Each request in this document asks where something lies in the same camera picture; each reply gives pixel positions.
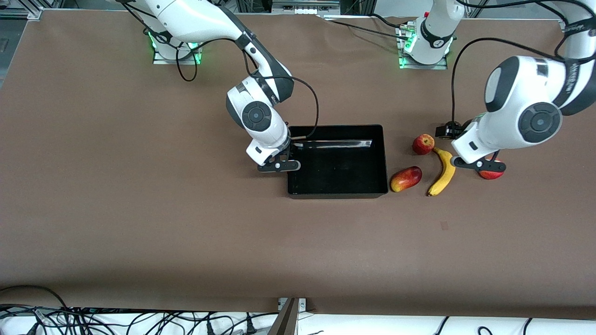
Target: metal frame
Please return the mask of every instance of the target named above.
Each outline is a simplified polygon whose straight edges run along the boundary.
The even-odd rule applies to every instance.
[[[267,335],[295,335],[298,313],[300,313],[299,299],[288,298],[283,303],[283,308],[275,318],[275,322],[273,322]]]
[[[20,7],[0,10],[0,19],[39,20],[45,8],[62,8],[64,0],[11,0]]]

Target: black cable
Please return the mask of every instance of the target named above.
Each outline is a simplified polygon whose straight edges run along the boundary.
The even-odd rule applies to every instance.
[[[561,49],[561,47],[563,46],[563,44],[565,43],[565,41],[567,40],[567,36],[564,36],[561,41],[559,42],[559,44],[557,44],[557,47],[555,48],[555,56],[559,57],[560,59],[563,59],[564,57],[561,56],[561,54],[559,54],[559,50]]]
[[[481,325],[480,327],[478,327],[478,329],[476,330],[476,332],[478,333],[478,335],[484,335],[484,334],[482,334],[482,331],[483,330],[486,330],[489,335],[492,335],[492,331],[490,329],[486,328],[483,325]]]
[[[551,13],[554,13],[556,16],[558,16],[565,23],[566,26],[569,24],[569,21],[567,20],[567,18],[561,12],[557,11],[553,7],[545,5],[541,2],[537,2],[536,5],[539,5],[540,7],[550,11]]]
[[[468,4],[464,0],[455,0],[455,1],[459,2],[460,4],[462,4],[466,7],[482,8],[482,9],[504,8],[504,7],[511,7],[511,6],[517,6],[517,5],[538,4],[541,2],[546,2],[545,0],[522,0],[522,1],[508,2],[505,4],[496,4],[496,5],[474,5],[474,4]],[[590,8],[587,4],[584,4],[581,1],[578,1],[578,0],[549,0],[549,1],[551,1],[551,2],[566,2],[568,4],[574,4],[574,5],[580,6],[583,9],[585,9],[590,15],[592,15],[592,17],[596,17],[596,14],[594,14],[594,11],[592,10],[592,8]]]
[[[378,15],[378,14],[375,14],[375,13],[372,13],[372,14],[370,14],[370,15],[368,15],[368,16],[371,16],[371,17],[376,17],[377,19],[381,20],[381,21],[382,21],[384,24],[386,24],[386,25],[388,25],[388,26],[390,26],[390,27],[393,27],[393,28],[399,28],[399,26],[400,26],[400,24],[393,24],[393,23],[391,23],[391,22],[387,21],[387,20],[386,20],[384,17],[382,17],[381,15]]]
[[[58,299],[58,301],[60,302],[60,304],[62,305],[62,307],[68,309],[68,307],[66,306],[66,303],[64,302],[64,300],[62,299],[62,297],[60,297],[58,295],[58,293],[54,292],[53,290],[45,287],[45,286],[40,286],[40,285],[14,285],[14,286],[9,286],[9,287],[4,287],[3,289],[0,289],[0,292],[3,291],[7,291],[7,290],[14,290],[14,289],[34,289],[34,290],[42,290],[42,291],[46,291],[49,294],[53,295],[54,298]]]
[[[180,58],[178,58],[178,53],[180,52],[180,47],[184,44],[184,42],[181,42],[180,45],[178,45],[178,47],[176,48],[176,68],[178,69],[178,73],[180,73],[180,77],[185,81],[185,82],[191,82],[193,81],[196,77],[197,77],[197,73],[198,73],[198,63],[197,63],[197,59],[195,58],[193,52],[191,51],[189,53],[189,55],[193,58],[194,60],[194,75],[191,79],[187,79],[183,74],[182,74],[182,69],[180,69]]]
[[[253,318],[250,317],[248,312],[246,312],[246,318],[248,319],[246,320],[246,335],[253,335],[257,332],[256,329],[254,329]]]
[[[174,322],[174,319],[175,318],[176,318],[176,315],[174,315],[174,314],[170,315],[170,318],[168,320],[165,320],[164,323],[163,323],[163,325],[161,325],[160,328],[157,329],[155,335],[161,335],[163,329],[166,327],[166,325],[168,323],[175,324],[178,327],[182,328],[182,334],[185,334],[186,333],[186,328],[184,328],[184,326],[182,326],[181,324],[179,324],[177,322]]]
[[[197,323],[195,323],[195,324],[194,324],[194,326],[191,328],[191,330],[190,330],[190,331],[188,331],[188,333],[187,333],[186,335],[191,335],[191,334],[193,334],[193,333],[194,333],[194,329],[195,329],[195,328],[197,328],[197,327],[198,327],[198,325],[200,325],[200,324],[201,324],[201,322],[203,322],[203,321],[207,320],[207,318],[208,318],[208,317],[209,317],[211,314],[215,314],[215,313],[214,313],[214,312],[209,312],[209,313],[207,314],[207,316],[205,316],[204,318],[200,319],[200,320],[199,320]]]
[[[252,78],[255,79],[275,79],[275,78],[280,78],[280,79],[291,79],[291,80],[295,80],[297,82],[300,82],[302,84],[304,84],[304,86],[306,86],[308,89],[311,90],[312,95],[315,97],[315,106],[316,106],[316,118],[315,118],[315,124],[312,127],[311,132],[304,136],[304,137],[297,137],[297,138],[293,138],[293,139],[305,139],[305,138],[309,138],[312,136],[312,134],[315,133],[316,127],[319,125],[319,98],[316,96],[316,92],[315,90],[312,88],[312,86],[308,85],[307,82],[305,82],[304,80],[294,77],[294,76],[268,76],[268,77],[259,77],[259,76],[255,76],[254,74],[250,73],[250,69],[249,69],[249,61],[246,58],[246,52],[242,52],[242,55],[244,57],[244,65],[246,66],[246,72],[249,74],[249,76],[251,76]]]
[[[451,71],[451,121],[455,123],[455,70],[457,69],[457,64],[460,62],[460,58],[461,55],[463,54],[463,52],[472,44],[476,43],[476,42],[481,42],[481,41],[494,41],[494,42],[501,42],[501,43],[505,43],[505,44],[509,44],[512,46],[516,46],[520,49],[526,50],[526,51],[530,51],[533,52],[537,55],[540,55],[544,58],[549,58],[552,59],[554,61],[561,61],[559,58],[557,58],[556,56],[552,56],[549,54],[546,54],[540,50],[534,49],[534,48],[530,48],[529,46],[525,46],[525,45],[521,45],[519,43],[515,43],[513,41],[509,41],[506,39],[501,39],[501,38],[492,38],[492,37],[485,37],[485,38],[477,38],[471,42],[469,42],[468,44],[464,45],[464,47],[461,49],[460,53],[457,55],[457,58],[455,59],[455,63],[453,64],[453,70]]]
[[[352,10],[352,8],[354,8],[355,5],[361,4],[363,2],[364,2],[364,0],[355,1],[342,15],[346,15],[347,13],[349,13]]]
[[[526,335],[526,330],[527,330],[527,326],[530,324],[530,322],[532,321],[533,318],[528,318],[526,320],[526,323],[523,324],[523,335]]]
[[[445,323],[447,322],[447,320],[449,319],[449,315],[446,316],[443,321],[441,321],[441,325],[439,325],[439,329],[437,330],[437,332],[434,335],[440,335],[441,331],[443,331],[443,327],[445,326]]]
[[[103,335],[110,335],[110,333],[106,333],[105,331],[101,330],[101,329],[97,329],[95,327],[89,327],[90,329],[93,329],[95,331],[99,331],[100,333],[102,333]]]
[[[266,315],[276,315],[276,314],[279,314],[279,313],[278,313],[278,312],[272,312],[272,313],[263,313],[263,314],[257,314],[257,315],[253,315],[253,316],[251,316],[251,317],[250,317],[250,319],[259,318],[259,317],[264,317],[264,316],[266,316]],[[224,331],[223,331],[223,333],[221,333],[220,335],[225,335],[225,333],[229,332],[230,330],[231,330],[231,331],[234,331],[234,328],[235,328],[235,327],[238,327],[238,326],[239,326],[239,325],[241,325],[242,323],[244,323],[244,322],[248,321],[248,319],[249,319],[249,318],[246,318],[246,319],[244,319],[244,320],[242,320],[242,321],[236,322],[235,324],[233,324],[233,325],[232,325],[232,327],[230,327],[230,328],[228,328],[228,329],[224,330]]]
[[[77,327],[79,327],[79,328],[80,328],[81,326],[84,326],[84,327],[86,327],[86,326],[96,325],[96,326],[101,326],[101,327],[104,327],[104,328],[106,328],[106,329],[107,329],[107,330],[110,332],[110,334],[108,334],[108,335],[116,335],[116,334],[115,334],[115,332],[114,332],[114,331],[113,331],[113,330],[112,330],[110,327],[108,327],[109,325],[118,325],[118,326],[121,326],[121,327],[125,327],[125,326],[126,326],[126,325],[120,325],[120,324],[106,324],[106,323],[102,322],[101,320],[98,320],[98,319],[96,319],[96,318],[94,318],[94,317],[90,317],[89,315],[84,315],[84,314],[81,314],[81,313],[77,313],[77,312],[74,312],[74,311],[72,311],[72,310],[65,311],[65,310],[62,310],[62,309],[49,308],[49,307],[34,307],[34,306],[26,306],[26,305],[13,305],[13,304],[10,304],[10,305],[9,305],[9,304],[5,304],[4,306],[7,306],[7,305],[8,305],[8,306],[11,306],[11,307],[13,307],[13,308],[21,308],[21,310],[19,310],[19,311],[15,311],[15,312],[10,312],[10,313],[7,313],[7,314],[4,314],[4,315],[1,315],[1,316],[0,316],[0,320],[1,320],[1,319],[4,319],[4,318],[7,318],[7,317],[11,317],[11,316],[13,316],[13,315],[17,315],[17,314],[22,314],[22,313],[30,313],[30,314],[34,315],[34,316],[35,316],[35,317],[36,317],[36,318],[39,320],[39,323],[40,323],[40,325],[41,325],[42,327],[47,327],[47,328],[66,328],[66,330],[70,331],[70,333],[71,333],[71,334],[74,334],[74,331],[73,331],[73,330],[74,330],[75,328],[77,328]],[[37,313],[35,313],[35,311],[37,311],[37,310],[46,310],[46,311],[52,311],[52,313],[48,314],[48,315],[47,315],[47,317],[48,317],[48,319],[49,319],[49,320],[50,320],[52,323],[54,323],[54,325],[55,325],[55,326],[51,326],[51,325],[45,325],[45,324],[42,322],[42,320],[40,320],[40,319],[38,318],[38,315],[37,315]],[[51,318],[51,316],[52,316],[52,315],[56,315],[57,317],[59,317],[60,315],[64,315],[64,316],[65,316],[65,319],[64,319],[64,323],[65,323],[65,324],[64,324],[64,325],[58,325],[58,324],[57,324],[57,323],[56,323],[56,322],[55,322],[55,321],[54,321],[54,320]],[[89,318],[90,320],[94,320],[96,323],[89,323],[89,322],[86,322],[86,320],[85,320],[85,322],[79,322],[79,323],[71,324],[70,320],[67,318],[67,317],[68,317],[68,315],[81,316],[81,317],[84,317],[84,318],[85,318],[85,317],[87,317],[87,318]]]
[[[147,13],[146,11],[140,10],[139,8],[137,8],[137,7],[134,7],[134,6],[133,6],[133,5],[131,5],[131,4],[126,4],[126,5],[127,5],[128,7],[131,7],[133,10],[135,10],[135,11],[137,11],[137,12],[139,12],[139,13],[143,13],[143,14],[145,14],[145,15],[147,15],[147,16],[150,16],[150,17],[152,17],[152,18],[157,18],[155,15],[153,15],[153,14],[149,14],[149,13]]]
[[[132,319],[131,323],[128,325],[128,328],[126,329],[126,335],[128,335],[128,334],[130,333],[130,331],[131,331],[131,328],[132,328],[132,325],[134,325],[134,324],[135,324],[135,321],[136,321],[136,319],[140,318],[141,316],[143,316],[143,314],[139,314],[139,315],[137,315],[137,316],[136,316],[134,319]]]
[[[393,38],[396,38],[396,39],[401,39],[401,40],[404,40],[404,41],[406,41],[408,39],[406,36],[398,36],[396,34],[388,34],[388,33],[378,32],[376,30],[372,30],[372,29],[369,29],[369,28],[354,26],[353,24],[349,24],[349,23],[338,22],[338,21],[335,21],[335,20],[330,20],[329,22],[333,22],[335,24],[341,24],[342,26],[346,26],[346,27],[352,27],[352,28],[364,30],[365,32],[371,32],[371,33],[375,33],[375,34],[379,34],[379,35],[383,35],[383,36],[389,36],[389,37],[393,37]]]

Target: cable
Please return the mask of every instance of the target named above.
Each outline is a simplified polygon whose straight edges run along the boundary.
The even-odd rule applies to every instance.
[[[483,325],[481,325],[480,327],[478,327],[478,329],[476,330],[476,332],[478,333],[478,335],[484,335],[484,334],[482,334],[482,331],[483,331],[483,330],[486,330],[486,331],[488,331],[488,334],[489,334],[489,335],[492,335],[492,331],[491,331],[490,329],[486,328],[486,327],[485,327],[485,326],[483,326]]]
[[[246,318],[248,319],[246,320],[246,335],[253,335],[257,332],[256,329],[254,329],[253,318],[250,317],[248,312],[246,312]]]
[[[524,0],[524,1],[517,1],[517,2],[509,2],[506,4],[496,4],[496,5],[473,5],[473,4],[468,4],[468,3],[464,2],[464,0],[456,0],[456,1],[462,5],[464,5],[466,7],[470,7],[470,8],[504,8],[504,7],[510,7],[510,6],[515,6],[515,5],[538,4],[539,6],[542,6],[543,8],[546,8],[546,9],[550,10],[551,12],[553,12],[554,14],[556,14],[557,16],[559,16],[563,20],[563,22],[565,22],[565,25],[567,25],[569,23],[567,18],[565,18],[564,15],[562,15],[562,13],[551,8],[550,6],[543,4],[543,2],[545,2],[544,0]],[[591,7],[589,7],[587,4],[584,4],[581,1],[578,1],[578,0],[552,0],[552,2],[564,2],[564,3],[579,6],[582,9],[584,9],[585,11],[587,11],[588,14],[590,14],[590,16],[592,18],[596,18],[596,13],[594,13],[594,10],[592,10]],[[554,52],[555,56],[558,57],[560,60],[562,60],[563,57],[559,54],[559,50],[565,43],[565,40],[567,39],[567,37],[568,37],[568,35],[565,35],[563,37],[563,39],[559,42],[559,44],[557,45],[555,52]],[[579,58],[579,59],[576,59],[575,61],[579,64],[586,64],[586,63],[589,63],[594,60],[596,60],[596,53],[594,55],[591,55],[590,57]]]
[[[556,16],[558,16],[565,23],[566,26],[569,24],[569,21],[567,20],[567,18],[561,12],[557,11],[553,7],[547,6],[541,2],[537,2],[536,5],[539,5],[540,7],[545,8],[546,10],[554,13]]]
[[[46,291],[49,294],[53,295],[54,298],[58,299],[58,301],[60,302],[60,304],[62,305],[62,307],[68,309],[68,307],[66,306],[66,303],[64,303],[64,300],[62,299],[62,297],[60,297],[58,295],[58,293],[54,292],[53,290],[45,287],[45,286],[40,286],[40,285],[14,285],[14,286],[9,286],[9,287],[4,287],[3,289],[0,289],[0,292],[3,291],[8,291],[8,290],[14,290],[14,289],[34,289],[34,290],[42,290],[42,291]]]
[[[330,20],[329,22],[333,22],[335,24],[341,24],[342,26],[347,26],[347,27],[352,27],[352,28],[364,30],[366,32],[371,32],[371,33],[375,33],[375,34],[379,34],[379,35],[383,35],[383,36],[389,36],[389,37],[393,37],[393,38],[396,38],[396,39],[401,39],[401,40],[404,40],[404,41],[408,39],[406,36],[398,36],[398,35],[395,35],[395,34],[388,34],[388,33],[378,32],[376,30],[372,30],[372,29],[368,29],[368,28],[364,28],[364,27],[354,26],[353,24],[349,24],[349,23],[338,22],[338,21],[334,21],[334,20]]]
[[[207,314],[207,316],[205,316],[204,318],[202,318],[201,320],[199,320],[197,323],[195,323],[195,325],[191,328],[191,330],[186,333],[186,335],[192,335],[194,333],[194,329],[198,327],[199,324],[201,324],[201,322],[207,320],[207,318],[211,315],[211,314],[215,314],[214,312],[209,312]]]
[[[358,0],[358,1],[355,1],[355,2],[354,2],[354,3],[353,3],[351,6],[350,6],[350,8],[348,8],[348,9],[347,9],[347,10],[346,10],[346,11],[345,11],[345,12],[344,12],[342,15],[346,15],[347,13],[349,13],[349,11],[351,11],[351,10],[352,10],[352,8],[354,8],[354,6],[355,6],[355,5],[361,4],[361,3],[363,3],[363,2],[364,2],[364,0]]]
[[[468,4],[464,0],[455,0],[455,1],[459,2],[460,4],[462,4],[466,7],[481,8],[481,9],[504,8],[504,7],[511,7],[511,6],[517,6],[517,5],[538,4],[541,2],[545,2],[545,0],[523,0],[523,1],[508,2],[505,4],[496,4],[496,5],[474,5],[474,4]],[[574,4],[574,5],[580,6],[583,9],[585,9],[590,15],[592,15],[592,17],[596,17],[596,14],[594,14],[594,11],[592,10],[592,8],[590,8],[587,4],[584,4],[581,1],[578,1],[578,0],[549,0],[549,1],[551,1],[551,2],[566,2],[568,4]]]
[[[391,23],[391,22],[387,21],[387,20],[386,20],[384,17],[382,17],[381,15],[378,15],[378,14],[375,14],[375,13],[372,13],[372,14],[370,14],[369,16],[370,16],[370,17],[376,17],[377,19],[381,20],[381,21],[382,21],[384,24],[386,24],[386,25],[388,25],[388,26],[390,26],[390,27],[393,27],[393,28],[399,28],[399,26],[401,25],[401,24],[393,24],[393,23]]]
[[[194,75],[191,79],[187,79],[183,74],[182,74],[182,69],[180,69],[180,58],[178,57],[178,53],[180,52],[180,47],[184,44],[184,42],[181,42],[180,45],[178,45],[178,47],[176,48],[176,68],[178,69],[178,73],[180,73],[180,77],[185,81],[185,82],[191,82],[193,81],[196,77],[197,77],[197,73],[198,73],[198,63],[197,63],[197,59],[195,58],[193,52],[191,51],[189,53],[189,55],[191,55],[191,57],[194,60]]]
[[[155,15],[153,15],[153,14],[149,14],[149,13],[147,13],[146,11],[142,11],[142,10],[140,10],[139,8],[137,8],[137,7],[134,7],[133,5],[129,5],[129,4],[126,4],[126,5],[127,5],[128,7],[131,7],[133,10],[135,10],[135,11],[137,11],[137,12],[139,12],[139,13],[143,13],[143,14],[145,14],[145,15],[147,15],[147,16],[150,16],[150,17],[152,17],[152,18],[157,18]]]
[[[533,318],[528,318],[526,320],[526,322],[523,324],[523,335],[526,335],[526,331],[527,331],[527,326],[530,324],[530,322],[532,321]],[[482,331],[486,330],[488,332],[488,335],[492,335],[492,331],[490,329],[488,329],[487,327],[481,325],[480,327],[478,327],[478,329],[476,330],[477,335],[484,335],[482,334]]]
[[[441,321],[441,325],[439,325],[439,329],[437,330],[437,332],[434,335],[440,335],[441,331],[443,331],[443,327],[445,326],[445,323],[447,322],[447,319],[449,319],[449,315],[446,316],[443,321]]]
[[[523,335],[526,335],[527,326],[530,324],[530,322],[532,322],[532,319],[533,318],[528,318],[526,323],[523,324]]]
[[[554,61],[561,61],[559,58],[557,58],[556,56],[552,56],[549,54],[546,54],[540,50],[534,49],[534,48],[530,48],[529,46],[525,46],[525,45],[521,45],[519,43],[515,43],[513,41],[509,41],[506,39],[501,39],[501,38],[492,38],[492,37],[485,37],[485,38],[477,38],[471,42],[469,42],[468,44],[464,45],[464,47],[461,49],[460,53],[457,55],[457,58],[455,59],[455,63],[453,64],[453,71],[451,71],[451,122],[455,123],[455,70],[457,69],[457,64],[460,62],[460,58],[461,55],[464,53],[464,51],[472,44],[476,43],[476,42],[481,42],[481,41],[494,41],[494,42],[501,42],[501,43],[505,43],[505,44],[509,44],[512,46],[516,46],[520,49],[526,50],[526,51],[530,51],[533,52],[537,55],[540,55],[544,58],[549,58],[551,60]]]
[[[277,314],[279,314],[279,313],[278,313],[278,312],[272,312],[272,313],[263,313],[263,314],[257,314],[257,315],[253,315],[252,317],[250,317],[250,319],[259,318],[259,317],[264,317],[264,316],[266,316],[266,315],[277,315]],[[237,327],[238,325],[240,325],[240,324],[242,324],[242,323],[244,323],[244,322],[248,321],[248,319],[249,319],[249,318],[246,318],[246,319],[244,319],[244,320],[242,320],[242,321],[236,322],[235,324],[233,324],[233,325],[232,325],[232,327],[230,327],[230,328],[228,328],[228,329],[224,330],[224,331],[223,331],[223,333],[221,333],[220,335],[225,335],[225,333],[229,332],[230,330],[231,330],[231,331],[234,331],[234,328],[235,328],[235,327]]]
[[[77,327],[79,327],[79,328],[81,328],[81,327],[85,327],[85,328],[89,327],[89,329],[90,329],[91,326],[93,325],[93,326],[104,327],[105,329],[107,329],[110,332],[110,334],[108,334],[108,335],[116,335],[115,332],[109,326],[115,325],[115,326],[120,326],[120,327],[126,327],[126,325],[121,325],[121,324],[106,324],[106,323],[102,322],[101,320],[96,319],[93,316],[84,315],[84,314],[81,314],[81,313],[74,312],[72,310],[65,311],[65,310],[62,310],[62,309],[49,308],[49,307],[34,307],[34,306],[14,305],[14,304],[4,304],[3,306],[10,306],[11,308],[20,308],[21,310],[15,311],[15,312],[10,312],[10,313],[1,315],[0,316],[0,320],[1,319],[4,319],[4,318],[7,318],[7,317],[11,317],[13,315],[17,315],[17,314],[30,313],[30,314],[32,314],[32,315],[35,316],[35,318],[38,320],[38,322],[40,323],[40,325],[44,328],[44,331],[45,331],[45,328],[58,328],[59,332],[62,335],[65,335],[65,334],[60,330],[60,328],[66,328],[67,331],[69,331],[71,334],[74,334],[74,329],[77,328]],[[43,321],[41,319],[39,319],[38,314],[35,313],[35,311],[37,311],[37,310],[52,311],[50,314],[46,315],[47,316],[46,319],[50,320],[54,325],[52,326],[52,325],[46,325],[46,324],[44,324]],[[58,317],[60,315],[64,315],[65,316],[65,319],[64,319],[64,323],[65,324],[58,325],[51,318],[52,315],[56,315],[57,321],[59,321]],[[77,321],[77,319],[75,317],[75,321],[77,321],[78,323],[71,324],[69,318],[67,317],[68,315],[80,316],[80,317],[83,318],[83,322]],[[87,322],[86,320],[84,320],[84,318],[89,318],[90,320],[95,321],[95,323]]]
[[[275,78],[280,78],[280,79],[290,79],[290,80],[295,80],[297,82],[300,82],[302,84],[304,84],[304,86],[306,86],[308,89],[311,90],[312,95],[315,97],[315,106],[316,106],[316,118],[315,118],[315,124],[312,127],[311,132],[306,135],[306,136],[299,136],[299,137],[294,137],[292,139],[306,139],[312,136],[312,134],[315,133],[316,127],[319,125],[319,98],[316,96],[316,92],[315,89],[312,88],[312,86],[308,85],[307,82],[305,82],[304,80],[297,78],[297,77],[293,77],[293,76],[268,76],[268,77],[259,77],[259,76],[255,76],[254,74],[250,73],[250,69],[249,69],[249,61],[246,58],[246,52],[242,52],[242,55],[244,57],[244,65],[246,66],[246,72],[249,74],[249,76],[251,76],[252,78],[255,79],[275,79]]]

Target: green led light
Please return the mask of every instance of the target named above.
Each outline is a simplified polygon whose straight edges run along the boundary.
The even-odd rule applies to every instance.
[[[194,54],[194,60],[197,62],[197,64],[201,64],[201,56],[203,55],[202,52],[199,52],[198,54]]]
[[[157,47],[155,46],[155,40],[153,39],[153,36],[151,36],[151,34],[149,34],[149,39],[151,40],[151,46],[153,47],[153,50],[157,49]]]

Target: metal bracket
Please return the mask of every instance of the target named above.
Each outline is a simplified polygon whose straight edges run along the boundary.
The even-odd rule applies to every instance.
[[[279,298],[277,299],[277,310],[281,311],[282,308],[285,306],[285,302],[288,301],[288,298]],[[306,312],[306,298],[298,298],[298,313]]]
[[[267,335],[295,335],[301,306],[306,310],[306,299],[281,299],[278,300],[278,307],[282,307],[281,312],[275,318],[275,322],[273,322]]]
[[[267,162],[263,166],[257,165],[257,170],[259,172],[263,172],[263,173],[265,173],[265,172],[289,172],[289,171],[299,170],[301,165],[300,165],[300,162],[298,162],[297,160],[288,160],[287,158],[286,158],[286,160],[281,159],[281,156],[289,157],[289,153],[290,153],[290,146],[288,146],[287,148],[283,149],[283,151],[281,151],[280,153],[275,155],[275,157],[273,157],[272,162]]]
[[[461,157],[453,157],[451,164],[456,168],[471,169],[477,172],[480,171],[492,171],[492,172],[505,172],[507,166],[503,162],[496,161],[496,155],[499,151],[493,154],[491,159],[482,157],[474,163],[466,163]]]

